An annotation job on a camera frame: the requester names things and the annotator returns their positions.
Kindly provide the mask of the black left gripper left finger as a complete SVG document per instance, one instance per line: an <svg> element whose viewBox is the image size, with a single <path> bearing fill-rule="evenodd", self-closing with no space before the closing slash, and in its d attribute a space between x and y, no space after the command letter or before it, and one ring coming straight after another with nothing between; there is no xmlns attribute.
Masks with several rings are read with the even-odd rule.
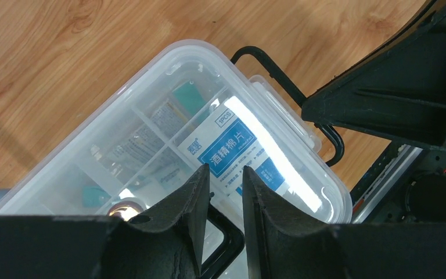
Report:
<svg viewBox="0 0 446 279"><path fill-rule="evenodd" d="M199 278L209 166L128 221L0 215L0 278Z"/></svg>

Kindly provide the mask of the blue square alcohol pad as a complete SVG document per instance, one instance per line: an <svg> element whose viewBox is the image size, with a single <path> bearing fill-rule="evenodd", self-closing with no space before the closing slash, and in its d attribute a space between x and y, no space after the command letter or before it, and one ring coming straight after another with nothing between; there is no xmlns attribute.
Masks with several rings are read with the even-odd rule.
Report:
<svg viewBox="0 0 446 279"><path fill-rule="evenodd" d="M194 130L177 138L178 150L192 163L207 163L215 187L227 195L240 195L243 167L258 170L269 165L264 147L251 129L224 105L198 120L200 123Z"/></svg>

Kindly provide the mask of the small blue white sachet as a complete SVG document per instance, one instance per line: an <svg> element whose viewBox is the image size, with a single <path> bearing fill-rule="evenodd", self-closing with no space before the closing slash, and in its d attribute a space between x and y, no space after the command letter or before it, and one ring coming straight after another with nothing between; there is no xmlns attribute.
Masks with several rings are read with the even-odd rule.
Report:
<svg viewBox="0 0 446 279"><path fill-rule="evenodd" d="M254 156L242 156L236 161L237 168L232 172L237 177L232 184L228 186L227 196L241 196L242 195L242 177L243 166L250 166L258 174L259 178L266 183L266 185L273 191L283 193L279 190L285 179L281 172L276 168L274 161L266 154L262 154L254 158Z"/></svg>

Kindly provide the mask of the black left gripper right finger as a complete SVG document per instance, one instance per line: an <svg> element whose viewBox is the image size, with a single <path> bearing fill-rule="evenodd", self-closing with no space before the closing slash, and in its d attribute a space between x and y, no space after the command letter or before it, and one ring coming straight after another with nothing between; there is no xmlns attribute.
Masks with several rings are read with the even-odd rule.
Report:
<svg viewBox="0 0 446 279"><path fill-rule="evenodd" d="M242 180L250 278L446 278L446 223L328 224Z"/></svg>

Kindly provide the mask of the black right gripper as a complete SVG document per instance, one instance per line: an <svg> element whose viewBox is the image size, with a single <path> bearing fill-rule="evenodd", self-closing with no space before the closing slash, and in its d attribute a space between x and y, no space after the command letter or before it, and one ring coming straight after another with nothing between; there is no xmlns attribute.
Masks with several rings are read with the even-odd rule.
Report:
<svg viewBox="0 0 446 279"><path fill-rule="evenodd" d="M306 121L446 149L446 1L426 1L393 37L303 103ZM446 222L446 151L423 151L401 221Z"/></svg>

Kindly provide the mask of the small brown bottle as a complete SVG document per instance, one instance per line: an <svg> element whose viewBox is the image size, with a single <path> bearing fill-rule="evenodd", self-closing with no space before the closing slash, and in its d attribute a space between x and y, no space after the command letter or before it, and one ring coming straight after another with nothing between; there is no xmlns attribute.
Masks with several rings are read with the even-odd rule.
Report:
<svg viewBox="0 0 446 279"><path fill-rule="evenodd" d="M110 217L119 217L124 221L130 221L135 216L145 211L145 208L137 201L123 199L110 207L106 215Z"/></svg>

